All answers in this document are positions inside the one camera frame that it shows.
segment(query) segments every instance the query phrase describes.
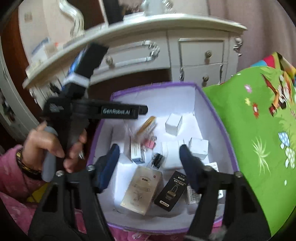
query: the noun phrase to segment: vanity table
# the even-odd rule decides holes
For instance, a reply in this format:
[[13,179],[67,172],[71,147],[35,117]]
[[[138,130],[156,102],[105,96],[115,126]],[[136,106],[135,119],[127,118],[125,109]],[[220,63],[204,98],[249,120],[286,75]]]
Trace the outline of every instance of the vanity table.
[[[239,23],[204,15],[131,16],[123,22],[85,31],[84,36],[34,68],[23,87],[42,108],[45,100],[55,95],[52,87],[61,89],[74,58],[91,42],[109,46],[104,61],[91,77],[91,85],[156,69],[170,70],[173,82],[195,82],[201,87],[223,83],[236,73],[241,35],[246,29]],[[5,70],[4,58],[1,61]],[[36,119],[26,107],[19,113],[25,135]]]

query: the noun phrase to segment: white band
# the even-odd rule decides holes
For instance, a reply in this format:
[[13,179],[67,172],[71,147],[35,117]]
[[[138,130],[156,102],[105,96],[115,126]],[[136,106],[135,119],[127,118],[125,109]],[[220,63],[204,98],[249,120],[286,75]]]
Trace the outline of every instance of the white band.
[[66,85],[68,83],[74,83],[74,84],[83,86],[85,88],[88,88],[90,79],[83,77],[82,75],[79,75],[77,73],[71,73],[64,79],[63,85]]

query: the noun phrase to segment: human hand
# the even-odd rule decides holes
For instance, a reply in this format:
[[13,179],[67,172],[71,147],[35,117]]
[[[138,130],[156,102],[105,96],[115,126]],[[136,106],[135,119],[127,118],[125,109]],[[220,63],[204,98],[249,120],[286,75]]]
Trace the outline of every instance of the human hand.
[[[28,137],[24,143],[22,151],[22,162],[29,168],[41,171],[43,161],[45,158],[44,150],[49,151],[51,154],[63,158],[65,153],[57,138],[52,133],[44,131],[47,123],[43,122],[36,129],[33,129],[28,134]],[[79,137],[79,141],[76,142],[69,150],[64,161],[64,167],[67,172],[72,173],[75,166],[79,161],[79,153],[83,149],[83,144],[86,143],[87,134],[83,130]]]

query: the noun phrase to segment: person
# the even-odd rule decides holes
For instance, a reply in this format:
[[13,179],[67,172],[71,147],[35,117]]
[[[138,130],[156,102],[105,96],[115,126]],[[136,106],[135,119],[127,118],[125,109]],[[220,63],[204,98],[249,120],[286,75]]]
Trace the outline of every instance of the person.
[[[17,145],[0,157],[0,198],[17,225],[27,234],[37,203],[27,202],[27,198],[45,184],[41,180],[44,150],[64,158],[67,172],[78,171],[79,153],[87,141],[84,130],[79,140],[64,153],[58,138],[46,131],[46,122],[31,130],[23,145]],[[75,210],[77,228],[86,233],[82,212]],[[109,227],[115,241],[183,240],[184,234],[150,235]]]

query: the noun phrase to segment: pink sleeve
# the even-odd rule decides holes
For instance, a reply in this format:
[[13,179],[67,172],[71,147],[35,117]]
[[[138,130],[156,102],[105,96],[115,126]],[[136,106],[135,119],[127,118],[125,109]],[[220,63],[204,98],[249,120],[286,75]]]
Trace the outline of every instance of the pink sleeve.
[[21,147],[17,145],[0,157],[0,192],[17,200],[27,199],[44,184],[43,181],[33,180],[22,174],[16,162],[16,152]]

